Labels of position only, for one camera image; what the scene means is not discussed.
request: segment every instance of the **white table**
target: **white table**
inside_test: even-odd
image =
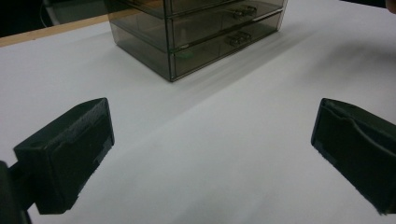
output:
[[[311,147],[321,98],[396,123],[396,16],[290,0],[281,31],[168,83],[107,22],[0,48],[0,150],[107,97],[116,145],[72,210],[35,224],[395,223]]]

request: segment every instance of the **plastic drawer organizer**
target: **plastic drawer organizer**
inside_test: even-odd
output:
[[[287,0],[105,0],[115,42],[169,81],[276,32]]]

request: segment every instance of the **black object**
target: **black object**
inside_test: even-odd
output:
[[[0,222],[29,223],[33,203],[40,214],[70,209],[113,145],[106,98],[73,107],[18,144],[18,162],[9,169],[0,163]]]
[[[380,214],[396,213],[396,126],[323,99],[311,144]]]
[[[341,0],[344,2],[357,3],[370,7],[387,7],[385,0]]]

